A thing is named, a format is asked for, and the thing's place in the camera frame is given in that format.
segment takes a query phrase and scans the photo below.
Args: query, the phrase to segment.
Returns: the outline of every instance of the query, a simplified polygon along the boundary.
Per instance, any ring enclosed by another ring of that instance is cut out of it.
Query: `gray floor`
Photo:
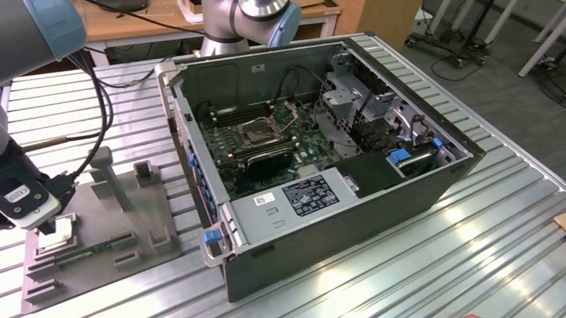
[[[427,11],[435,11],[442,0],[426,0]],[[446,17],[451,17],[459,1],[452,1]],[[462,30],[478,16],[480,4],[475,3]],[[479,38],[486,38],[499,18],[491,10]],[[533,76],[519,78],[517,73],[538,48],[533,42],[538,32],[514,20],[509,20],[490,46],[492,57],[467,79],[446,81],[431,72],[431,64],[447,56],[442,50],[424,44],[404,48],[403,56],[450,90],[463,103],[523,147],[557,174],[566,179],[566,109],[561,108],[541,92]],[[557,43],[550,55],[563,49]],[[456,70],[440,63],[435,70],[447,78],[460,78],[478,66],[468,64]]]

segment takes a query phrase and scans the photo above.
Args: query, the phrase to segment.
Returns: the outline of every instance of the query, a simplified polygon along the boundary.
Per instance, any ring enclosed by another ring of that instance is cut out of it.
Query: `slotted metal table surface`
[[[488,152],[468,177],[427,212],[228,303],[222,273],[205,267],[197,247],[200,224],[156,81],[109,88],[116,119],[104,143],[113,149],[113,167],[121,173],[149,159],[161,168],[183,256],[37,317],[565,316],[566,233],[553,221],[566,209],[565,182],[376,37],[352,38]],[[155,62],[99,68],[97,75],[121,83]],[[16,79],[4,101],[9,130],[23,145],[99,129],[93,87],[79,71]],[[92,143],[64,144],[31,158],[56,174],[79,166]],[[0,317],[21,315],[23,239],[21,231],[0,232]]]

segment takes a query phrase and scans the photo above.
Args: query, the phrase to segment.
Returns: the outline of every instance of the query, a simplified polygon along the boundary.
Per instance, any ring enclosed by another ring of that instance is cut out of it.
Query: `green circuit board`
[[[298,119],[292,122],[295,116],[291,110],[283,105],[276,106],[270,118],[272,123],[280,130],[292,123],[280,132],[280,141],[274,146],[266,145],[258,149],[246,144],[246,136],[238,125],[218,128],[200,123],[200,132],[232,200],[299,179],[298,170],[302,167],[315,165],[322,171],[339,161],[340,157],[310,117],[311,109],[296,104],[296,114]],[[247,176],[250,158],[288,149],[292,150],[292,162],[287,168],[264,178]]]

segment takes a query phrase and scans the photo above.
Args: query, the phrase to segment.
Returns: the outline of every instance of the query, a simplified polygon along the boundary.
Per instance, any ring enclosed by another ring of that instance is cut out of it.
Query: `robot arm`
[[[87,32],[69,0],[5,0],[0,9],[0,83],[79,50]],[[43,174],[8,135],[0,109],[0,229],[41,231],[73,193],[73,180]]]
[[[290,0],[204,0],[203,18],[200,55],[209,56],[247,50],[247,38],[267,46],[288,44],[300,8]],[[0,23],[0,43],[7,44],[0,50],[0,83],[61,60],[85,44],[85,28],[69,0],[4,0]],[[52,233],[48,220],[67,206],[73,183],[67,174],[51,178],[39,171],[0,121],[0,229],[19,226]]]
[[[300,7],[290,0],[204,0],[201,56],[242,52],[252,40],[268,47],[287,45],[300,22]]]

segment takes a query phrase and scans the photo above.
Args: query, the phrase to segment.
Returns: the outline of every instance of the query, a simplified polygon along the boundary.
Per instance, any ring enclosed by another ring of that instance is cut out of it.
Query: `white label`
[[[256,206],[260,206],[260,205],[263,205],[266,203],[270,203],[270,202],[275,201],[274,194],[271,192],[270,193],[266,193],[264,195],[260,195],[259,197],[255,197],[254,198],[254,201],[255,201],[255,205]]]
[[[9,202],[9,203],[16,203],[19,202],[19,200],[21,200],[27,195],[29,194],[29,188],[25,186],[25,184],[23,184],[20,187],[16,188],[16,190],[13,190],[12,192],[9,192],[5,196],[4,199]]]
[[[266,64],[254,65],[251,67],[252,73],[263,72],[264,70],[266,70]]]

